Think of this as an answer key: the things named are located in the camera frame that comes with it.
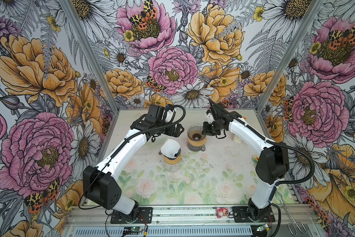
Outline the coffee filter pack orange top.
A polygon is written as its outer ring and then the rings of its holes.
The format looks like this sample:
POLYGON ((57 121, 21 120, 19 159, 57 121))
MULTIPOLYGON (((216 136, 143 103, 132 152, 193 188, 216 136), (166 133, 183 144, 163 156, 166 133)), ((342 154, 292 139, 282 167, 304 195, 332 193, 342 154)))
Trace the coffee filter pack orange top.
POLYGON ((233 141, 236 143, 242 143, 246 140, 247 135, 247 122, 244 117, 238 117, 240 121, 236 119, 232 121, 229 125, 230 132, 233 133, 233 141))

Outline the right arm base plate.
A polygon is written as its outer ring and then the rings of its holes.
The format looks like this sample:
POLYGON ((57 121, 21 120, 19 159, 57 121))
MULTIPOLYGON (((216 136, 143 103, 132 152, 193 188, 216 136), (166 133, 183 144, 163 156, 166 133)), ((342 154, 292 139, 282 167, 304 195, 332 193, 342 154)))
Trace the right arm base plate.
POLYGON ((271 206, 264 209, 257 209, 253 206, 234 206, 232 213, 236 223, 273 223, 276 221, 271 206))

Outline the grey ribbed glass pitcher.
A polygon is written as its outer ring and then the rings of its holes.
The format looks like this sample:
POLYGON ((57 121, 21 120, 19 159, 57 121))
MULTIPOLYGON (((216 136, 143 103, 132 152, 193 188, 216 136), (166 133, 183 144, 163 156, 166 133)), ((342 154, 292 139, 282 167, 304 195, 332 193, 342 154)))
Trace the grey ribbed glass pitcher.
POLYGON ((198 152, 198 151, 204 152, 206 150, 205 144, 206 144, 206 139, 201 141, 193 141, 188 139, 187 142, 188 149, 193 152, 198 152))

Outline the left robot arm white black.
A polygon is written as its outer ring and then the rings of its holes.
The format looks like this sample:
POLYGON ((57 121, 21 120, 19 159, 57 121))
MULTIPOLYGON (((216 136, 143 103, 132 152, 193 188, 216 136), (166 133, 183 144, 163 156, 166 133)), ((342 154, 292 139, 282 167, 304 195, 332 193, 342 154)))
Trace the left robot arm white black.
POLYGON ((126 164, 147 141, 154 141, 162 134, 178 138, 183 133, 181 121, 186 112, 175 120, 177 108, 177 105, 152 104, 146 114, 134 121, 122 143, 107 158, 83 171, 84 197, 107 210, 123 214, 126 221, 135 221, 139 203, 123 194, 117 181, 126 164))

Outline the white paper coffee filter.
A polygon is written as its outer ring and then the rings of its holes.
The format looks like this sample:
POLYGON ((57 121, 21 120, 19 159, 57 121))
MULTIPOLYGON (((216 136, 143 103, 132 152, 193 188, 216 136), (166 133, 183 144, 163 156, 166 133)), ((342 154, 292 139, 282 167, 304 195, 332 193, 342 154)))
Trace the white paper coffee filter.
POLYGON ((168 139, 161 147, 160 152, 167 159, 175 160, 181 153, 181 146, 177 141, 168 139))

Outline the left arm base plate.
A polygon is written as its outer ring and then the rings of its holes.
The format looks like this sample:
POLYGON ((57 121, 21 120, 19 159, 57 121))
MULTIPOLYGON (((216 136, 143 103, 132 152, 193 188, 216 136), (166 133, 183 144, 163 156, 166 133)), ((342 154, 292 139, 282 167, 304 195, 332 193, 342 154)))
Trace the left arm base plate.
POLYGON ((137 215, 126 215, 122 212, 114 210, 110 223, 111 224, 150 224, 152 222, 153 208, 139 207, 137 215))

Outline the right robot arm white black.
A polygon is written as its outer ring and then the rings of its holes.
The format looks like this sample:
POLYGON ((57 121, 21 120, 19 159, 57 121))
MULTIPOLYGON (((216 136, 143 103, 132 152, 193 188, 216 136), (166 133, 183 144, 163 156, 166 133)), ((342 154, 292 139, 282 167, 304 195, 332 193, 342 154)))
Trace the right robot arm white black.
POLYGON ((259 152, 255 167, 258 184, 249 199, 247 213, 251 221, 259 221, 269 212, 278 182, 289 169, 288 149, 284 143, 275 143, 254 129, 236 111, 227 111, 222 104, 209 99, 207 121, 203 123, 203 134, 219 138, 221 132, 230 131, 241 138, 248 146, 259 152))

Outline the grey glass dripper cone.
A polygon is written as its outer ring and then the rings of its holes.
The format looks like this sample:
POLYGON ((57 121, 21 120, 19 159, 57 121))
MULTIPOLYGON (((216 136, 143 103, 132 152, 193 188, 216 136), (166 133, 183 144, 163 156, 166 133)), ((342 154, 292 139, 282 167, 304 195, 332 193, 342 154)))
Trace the grey glass dripper cone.
POLYGON ((203 126, 202 125, 193 125, 189 127, 187 131, 188 139, 193 141, 201 141, 205 139, 205 134, 203 134, 203 126))

